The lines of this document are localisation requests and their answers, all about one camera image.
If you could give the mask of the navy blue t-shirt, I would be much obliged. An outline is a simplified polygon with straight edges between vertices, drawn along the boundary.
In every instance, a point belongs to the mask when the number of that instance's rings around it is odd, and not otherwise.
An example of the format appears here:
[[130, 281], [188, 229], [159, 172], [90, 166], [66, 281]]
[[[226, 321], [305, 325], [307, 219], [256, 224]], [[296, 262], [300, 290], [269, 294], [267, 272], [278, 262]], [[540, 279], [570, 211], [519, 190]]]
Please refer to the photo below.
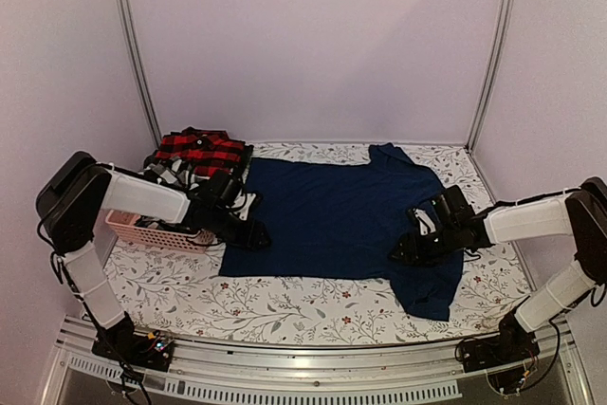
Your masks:
[[444, 189], [436, 173], [388, 143], [372, 145], [362, 165], [256, 157], [246, 186], [262, 195], [253, 215], [271, 244], [258, 251], [225, 249], [224, 277], [385, 279], [404, 310], [445, 322], [463, 274], [463, 255], [432, 267], [390, 259], [414, 230], [407, 211]]

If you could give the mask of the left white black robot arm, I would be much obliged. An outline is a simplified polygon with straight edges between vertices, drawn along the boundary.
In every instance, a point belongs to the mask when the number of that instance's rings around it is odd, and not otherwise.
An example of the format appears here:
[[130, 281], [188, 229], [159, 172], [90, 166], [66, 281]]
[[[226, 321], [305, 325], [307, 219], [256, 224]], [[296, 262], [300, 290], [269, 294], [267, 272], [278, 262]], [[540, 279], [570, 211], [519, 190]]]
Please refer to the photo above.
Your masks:
[[37, 233], [51, 247], [58, 281], [68, 285], [97, 330], [93, 354], [123, 368], [166, 372], [174, 352], [171, 338], [160, 331], [137, 334], [109, 284], [94, 244], [100, 212], [136, 213], [193, 232], [209, 231], [228, 246], [265, 249], [271, 244], [266, 226], [238, 215], [235, 200], [244, 190], [241, 179], [226, 172], [185, 187], [100, 163], [83, 151], [48, 181], [36, 198]]

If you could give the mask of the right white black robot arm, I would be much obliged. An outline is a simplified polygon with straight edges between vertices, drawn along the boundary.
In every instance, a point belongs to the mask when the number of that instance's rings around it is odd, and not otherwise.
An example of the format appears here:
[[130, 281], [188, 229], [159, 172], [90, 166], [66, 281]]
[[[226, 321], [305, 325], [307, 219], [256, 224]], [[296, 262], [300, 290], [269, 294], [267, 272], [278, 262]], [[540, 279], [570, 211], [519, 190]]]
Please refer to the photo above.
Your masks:
[[534, 291], [506, 313], [492, 338], [466, 339], [455, 356], [475, 372], [539, 355], [535, 333], [606, 286], [606, 183], [499, 201], [477, 212], [453, 185], [408, 211], [414, 224], [389, 254], [410, 267], [433, 267], [459, 250], [516, 246]]

